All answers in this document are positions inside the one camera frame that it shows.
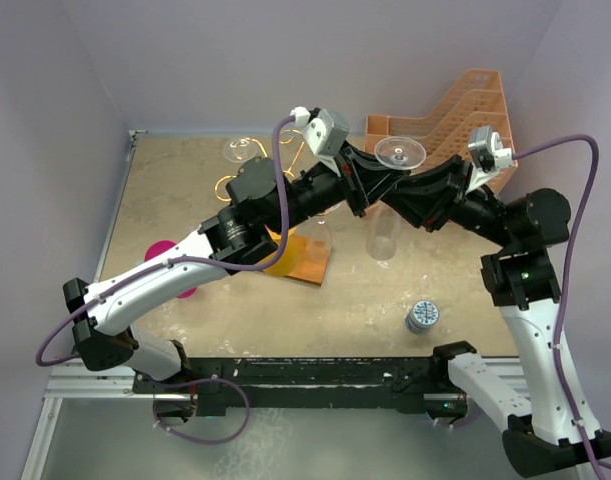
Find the clear champagne flute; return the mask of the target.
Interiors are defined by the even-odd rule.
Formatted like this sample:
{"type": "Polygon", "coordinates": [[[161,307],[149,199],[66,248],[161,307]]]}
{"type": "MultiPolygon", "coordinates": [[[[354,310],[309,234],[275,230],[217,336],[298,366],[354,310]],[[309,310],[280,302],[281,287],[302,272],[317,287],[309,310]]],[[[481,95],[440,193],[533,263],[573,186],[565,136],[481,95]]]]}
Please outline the clear champagne flute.
{"type": "MultiPolygon", "coordinates": [[[[426,150],[417,140],[405,136],[389,136],[374,147],[376,160],[384,167],[399,173],[414,173],[423,165],[426,150]]],[[[392,187],[370,209],[366,251],[376,261],[391,260],[397,252],[402,219],[384,198],[395,192],[392,187]]]]}

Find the clear wine glass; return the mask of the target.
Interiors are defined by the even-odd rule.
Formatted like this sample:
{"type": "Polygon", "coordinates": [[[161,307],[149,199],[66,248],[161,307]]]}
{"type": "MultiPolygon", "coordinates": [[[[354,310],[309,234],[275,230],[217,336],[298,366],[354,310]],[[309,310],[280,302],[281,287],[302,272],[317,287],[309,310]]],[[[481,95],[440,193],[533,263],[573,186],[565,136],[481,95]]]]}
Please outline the clear wine glass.
{"type": "Polygon", "coordinates": [[[332,246],[332,231],[326,221],[325,215],[318,215],[315,219],[307,242],[307,253],[316,262],[328,258],[332,246]]]}
{"type": "Polygon", "coordinates": [[[222,154],[226,160],[241,164],[260,155],[261,149],[250,137],[235,137],[225,141],[222,154]]]}

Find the yellow plastic goblet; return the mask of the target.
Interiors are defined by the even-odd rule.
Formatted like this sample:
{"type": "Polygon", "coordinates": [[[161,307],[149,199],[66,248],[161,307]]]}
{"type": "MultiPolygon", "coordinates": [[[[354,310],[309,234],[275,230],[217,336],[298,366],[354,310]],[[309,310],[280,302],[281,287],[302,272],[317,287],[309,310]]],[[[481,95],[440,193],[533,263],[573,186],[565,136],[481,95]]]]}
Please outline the yellow plastic goblet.
{"type": "Polygon", "coordinates": [[[264,269],[263,272],[275,277],[290,275],[296,268],[298,263],[298,255],[298,246],[292,239],[292,236],[289,236],[285,250],[280,259],[271,267],[264,269]]]}

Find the clear wine glass front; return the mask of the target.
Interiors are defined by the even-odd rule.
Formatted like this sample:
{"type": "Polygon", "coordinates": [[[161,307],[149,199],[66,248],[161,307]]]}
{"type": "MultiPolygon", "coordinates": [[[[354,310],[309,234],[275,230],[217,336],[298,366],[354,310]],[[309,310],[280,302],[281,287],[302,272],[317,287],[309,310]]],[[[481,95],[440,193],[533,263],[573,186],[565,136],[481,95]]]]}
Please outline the clear wine glass front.
{"type": "Polygon", "coordinates": [[[235,137],[225,141],[222,154],[226,160],[241,164],[260,155],[261,149],[250,137],[235,137]]]}

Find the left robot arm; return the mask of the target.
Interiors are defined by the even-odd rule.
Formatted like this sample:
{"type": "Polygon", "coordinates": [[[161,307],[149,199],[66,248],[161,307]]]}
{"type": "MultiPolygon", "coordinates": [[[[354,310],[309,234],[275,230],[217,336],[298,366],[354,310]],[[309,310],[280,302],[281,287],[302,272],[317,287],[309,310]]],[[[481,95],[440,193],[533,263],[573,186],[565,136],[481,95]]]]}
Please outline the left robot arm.
{"type": "Polygon", "coordinates": [[[337,171],[318,162],[290,181],[279,156],[252,158],[229,182],[229,204],[173,247],[102,282],[67,282],[74,345],[86,368],[126,365],[169,392],[186,388],[191,369],[181,344],[134,322],[194,287],[273,267],[286,256],[291,228],[339,203],[362,216],[411,172],[349,143],[333,162],[337,171]]]}

